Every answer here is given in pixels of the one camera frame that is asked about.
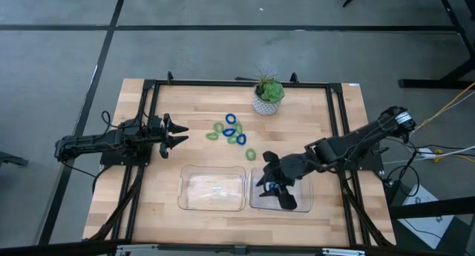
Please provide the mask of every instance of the clear plastic bin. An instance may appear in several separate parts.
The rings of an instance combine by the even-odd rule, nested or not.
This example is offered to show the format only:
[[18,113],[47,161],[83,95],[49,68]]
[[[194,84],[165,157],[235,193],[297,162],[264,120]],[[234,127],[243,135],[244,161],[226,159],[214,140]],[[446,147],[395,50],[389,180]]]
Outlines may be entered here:
[[240,211],[246,205],[246,170],[186,165],[181,170],[178,206],[188,210]]
[[[277,197],[259,197],[264,192],[263,186],[255,186],[264,175],[263,168],[253,168],[250,174],[250,200],[249,204],[256,209],[272,209],[278,211],[289,211],[281,208]],[[297,208],[293,211],[309,212],[313,206],[313,186],[310,175],[304,176],[302,180],[296,180],[294,186],[287,186],[287,190],[295,198]]]

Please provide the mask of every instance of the wooden tabletop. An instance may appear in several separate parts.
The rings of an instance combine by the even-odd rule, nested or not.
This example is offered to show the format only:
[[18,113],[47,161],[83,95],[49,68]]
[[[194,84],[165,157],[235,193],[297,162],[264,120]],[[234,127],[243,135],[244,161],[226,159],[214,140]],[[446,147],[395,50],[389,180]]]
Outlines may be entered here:
[[[133,118],[137,112],[143,79],[124,79],[114,114],[114,124]],[[367,124],[360,87],[343,84],[350,129]],[[330,118],[324,89],[286,88],[279,111],[261,116],[252,107],[252,89],[246,87],[160,86],[156,115],[170,113],[178,125],[189,131],[189,139],[160,157],[154,146],[145,169],[140,203],[135,221],[134,242],[205,243],[276,246],[348,246],[341,189],[336,175],[310,174],[314,200],[310,212],[254,209],[246,200],[242,211],[190,211],[177,204],[179,178],[183,166],[242,166],[247,174],[263,168],[264,151],[280,156],[303,153],[304,145],[331,137]],[[151,99],[149,92],[148,105]],[[334,97],[335,106],[338,100]],[[225,121],[233,113],[247,135],[244,147],[205,138],[213,123]],[[256,150],[256,161],[246,160],[244,151]],[[113,166],[98,179],[83,236],[90,237],[107,220],[117,205],[124,166]],[[381,181],[374,173],[360,171],[361,191],[366,212],[384,234],[395,243],[393,227]],[[125,236],[128,209],[122,218],[119,237]],[[357,240],[361,243],[359,222],[353,211]]]

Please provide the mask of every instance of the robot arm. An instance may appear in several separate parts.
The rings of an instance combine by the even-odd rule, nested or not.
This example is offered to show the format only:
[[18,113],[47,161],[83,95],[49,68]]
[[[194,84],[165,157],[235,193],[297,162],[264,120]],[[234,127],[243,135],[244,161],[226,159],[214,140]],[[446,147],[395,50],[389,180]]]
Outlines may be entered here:
[[264,175],[256,186],[263,186],[261,197],[278,197],[283,209],[297,208],[295,198],[286,187],[312,171],[337,173],[355,170],[358,163],[371,151],[381,154],[387,149],[378,149],[378,142],[386,137],[399,137],[407,142],[416,123],[407,109],[388,108],[379,118],[343,137],[323,138],[305,146],[305,153],[290,154],[279,159],[267,151],[263,154],[268,163]]
[[63,137],[56,142],[54,156],[60,162],[77,158],[82,154],[109,151],[114,151],[124,157],[140,157],[140,154],[145,151],[144,147],[161,143],[160,155],[168,158],[167,148],[172,149],[188,139],[188,137],[173,137],[168,134],[188,130],[187,127],[175,125],[169,114],[165,114],[163,119],[154,116],[151,122],[152,124],[148,127],[142,127],[137,119],[130,119],[121,123],[117,129],[104,134]]

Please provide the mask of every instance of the concrete floor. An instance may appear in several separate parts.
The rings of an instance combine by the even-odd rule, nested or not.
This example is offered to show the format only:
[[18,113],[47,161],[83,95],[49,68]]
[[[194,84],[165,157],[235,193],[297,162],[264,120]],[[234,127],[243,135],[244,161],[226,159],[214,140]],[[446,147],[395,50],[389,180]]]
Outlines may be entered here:
[[[470,33],[462,0],[449,0]],[[449,24],[439,0],[125,0],[119,24]],[[116,0],[0,0],[0,24],[108,24]],[[0,31],[0,151],[30,160],[0,171],[0,247],[34,242],[59,170],[53,144],[71,134],[104,40],[104,32]],[[399,89],[397,80],[438,79],[468,58],[459,37],[442,34],[308,32],[116,32],[85,134],[103,131],[100,112],[114,111],[123,78],[233,79],[256,66],[280,80],[295,71],[305,82],[357,82],[369,119],[390,105],[410,109],[416,121],[436,113],[458,91]],[[466,79],[474,79],[472,73]],[[418,131],[417,145],[473,145],[475,98]],[[398,144],[384,161],[410,153]],[[75,166],[97,172],[99,156]],[[387,165],[387,171],[397,165]],[[475,191],[473,166],[446,159],[413,164],[422,185],[439,199]],[[73,172],[52,242],[80,240],[91,179]],[[404,182],[412,186],[411,175]],[[462,217],[468,223],[471,217]]]

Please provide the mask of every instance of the white ceramic pot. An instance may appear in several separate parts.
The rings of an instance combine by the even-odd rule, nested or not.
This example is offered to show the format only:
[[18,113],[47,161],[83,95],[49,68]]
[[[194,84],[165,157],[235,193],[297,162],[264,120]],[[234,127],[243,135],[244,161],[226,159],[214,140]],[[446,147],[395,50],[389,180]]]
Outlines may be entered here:
[[252,106],[260,115],[272,115],[277,112],[281,106],[281,100],[276,103],[263,101],[255,92],[252,96]]

